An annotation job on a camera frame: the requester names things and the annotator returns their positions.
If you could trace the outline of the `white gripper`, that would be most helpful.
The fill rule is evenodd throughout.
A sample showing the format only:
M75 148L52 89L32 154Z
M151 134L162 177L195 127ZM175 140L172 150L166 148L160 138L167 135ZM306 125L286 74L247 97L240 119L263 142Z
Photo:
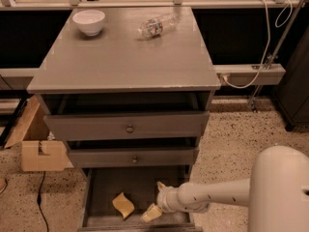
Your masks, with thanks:
M163 213L175 213L179 210L179 200L177 189L173 187L166 187L162 182L156 182L158 195L156 204L153 203L146 212L141 216L144 222L150 222L162 216Z

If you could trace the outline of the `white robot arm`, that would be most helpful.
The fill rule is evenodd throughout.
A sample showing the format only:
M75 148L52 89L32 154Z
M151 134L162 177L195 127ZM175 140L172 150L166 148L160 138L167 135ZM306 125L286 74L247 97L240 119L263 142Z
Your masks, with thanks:
M263 150L248 179L157 186L156 202L142 215L145 222L177 211L204 213L220 203L248 208L248 232L309 232L309 158L291 147Z

